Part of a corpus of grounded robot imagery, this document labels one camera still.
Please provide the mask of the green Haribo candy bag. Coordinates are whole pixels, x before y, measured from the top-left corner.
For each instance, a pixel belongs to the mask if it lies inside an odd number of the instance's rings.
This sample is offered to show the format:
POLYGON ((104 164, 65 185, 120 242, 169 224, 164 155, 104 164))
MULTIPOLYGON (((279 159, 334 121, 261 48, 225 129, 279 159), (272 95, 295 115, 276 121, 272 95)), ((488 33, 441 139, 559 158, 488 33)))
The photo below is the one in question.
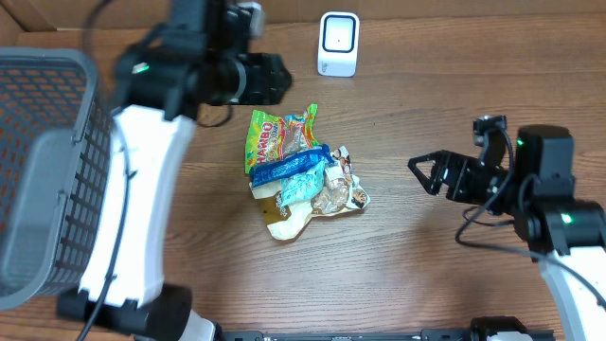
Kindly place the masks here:
POLYGON ((245 143, 245 173, 249 174, 255 166, 318 146, 320 142, 312 133, 316 114, 316 103, 302 114, 284 117, 254 110, 245 143))

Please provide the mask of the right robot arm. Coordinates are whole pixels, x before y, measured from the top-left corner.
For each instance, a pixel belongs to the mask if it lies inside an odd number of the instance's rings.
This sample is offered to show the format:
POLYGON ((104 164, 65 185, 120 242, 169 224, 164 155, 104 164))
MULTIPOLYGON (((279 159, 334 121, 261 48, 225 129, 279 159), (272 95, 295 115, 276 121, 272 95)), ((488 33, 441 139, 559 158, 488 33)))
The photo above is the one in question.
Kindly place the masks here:
POLYGON ((413 157, 410 171, 424 190, 466 204, 454 239, 476 249, 510 253, 537 263, 569 340, 605 337, 605 211, 575 198, 574 139, 568 129, 527 125, 511 139, 503 123, 473 125, 476 157, 436 151, 413 157), (525 249, 473 242, 463 234, 484 213, 508 218, 525 249))

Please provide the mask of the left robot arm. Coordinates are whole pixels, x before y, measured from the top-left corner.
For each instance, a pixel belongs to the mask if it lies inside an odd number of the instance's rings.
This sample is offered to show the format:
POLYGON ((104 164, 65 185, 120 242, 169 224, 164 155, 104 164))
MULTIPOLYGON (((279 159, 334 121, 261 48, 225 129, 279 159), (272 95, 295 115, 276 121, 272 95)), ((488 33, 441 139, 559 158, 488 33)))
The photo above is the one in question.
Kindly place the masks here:
POLYGON ((178 172, 201 105, 275 105, 292 85, 277 54, 253 53, 254 1, 176 1, 169 19, 118 58, 110 172, 92 255, 60 316, 138 340, 218 340, 192 293, 163 273, 178 172))

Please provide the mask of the dark blue snack packet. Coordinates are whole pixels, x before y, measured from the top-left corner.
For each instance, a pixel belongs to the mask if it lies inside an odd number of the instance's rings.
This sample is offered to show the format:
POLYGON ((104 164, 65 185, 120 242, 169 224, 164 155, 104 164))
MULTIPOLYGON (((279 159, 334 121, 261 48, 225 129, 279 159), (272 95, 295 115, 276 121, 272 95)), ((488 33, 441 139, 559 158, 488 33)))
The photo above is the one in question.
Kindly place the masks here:
POLYGON ((295 153, 273 163, 253 167, 249 172, 251 185, 256 188, 289 178, 310 170, 320 162, 331 163, 330 147, 326 144, 295 153))

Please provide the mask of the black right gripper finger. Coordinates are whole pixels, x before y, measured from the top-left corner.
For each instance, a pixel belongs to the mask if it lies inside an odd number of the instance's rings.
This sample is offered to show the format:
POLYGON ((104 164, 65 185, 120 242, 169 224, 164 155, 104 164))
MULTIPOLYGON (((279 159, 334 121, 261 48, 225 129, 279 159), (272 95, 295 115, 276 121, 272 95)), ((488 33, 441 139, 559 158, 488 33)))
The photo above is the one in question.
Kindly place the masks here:
POLYGON ((426 175, 419 167, 419 163, 428 163, 429 159, 411 159, 408 162, 408 168, 413 175, 418 179, 423 189, 430 195, 438 195, 444 177, 447 172, 447 165, 443 161, 434 160, 434 165, 431 168, 430 174, 426 175))
POLYGON ((436 151, 432 153, 427 153, 420 156, 415 156, 409 159, 409 165, 417 165, 418 163, 429 162, 429 161, 437 161, 440 162, 445 156, 448 155, 447 151, 436 151))

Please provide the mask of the light blue snack packet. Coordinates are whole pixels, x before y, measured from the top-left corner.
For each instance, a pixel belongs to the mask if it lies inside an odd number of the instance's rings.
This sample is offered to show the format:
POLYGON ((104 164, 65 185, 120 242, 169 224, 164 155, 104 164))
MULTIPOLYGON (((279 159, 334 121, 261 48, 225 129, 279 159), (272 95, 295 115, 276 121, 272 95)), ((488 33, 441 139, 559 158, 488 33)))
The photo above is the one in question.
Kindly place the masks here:
POLYGON ((280 180, 282 190, 278 206, 283 208, 290 204, 310 201, 324 187, 324 171, 327 161, 320 161, 305 172, 280 180))

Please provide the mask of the beige mushroom snack bag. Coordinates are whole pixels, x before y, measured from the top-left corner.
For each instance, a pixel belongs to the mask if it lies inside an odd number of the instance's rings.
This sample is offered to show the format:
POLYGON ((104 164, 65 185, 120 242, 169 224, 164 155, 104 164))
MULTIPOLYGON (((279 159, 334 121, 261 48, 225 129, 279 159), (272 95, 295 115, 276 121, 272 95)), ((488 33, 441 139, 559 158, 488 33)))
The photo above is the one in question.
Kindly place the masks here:
POLYGON ((370 196, 353 174, 348 149, 344 146, 332 151, 331 163, 324 171, 324 187, 310 201, 278 206, 282 190, 280 180, 253 188, 264 222, 272 237, 289 242, 298 237, 311 219, 333 217, 363 210, 370 203, 370 196))

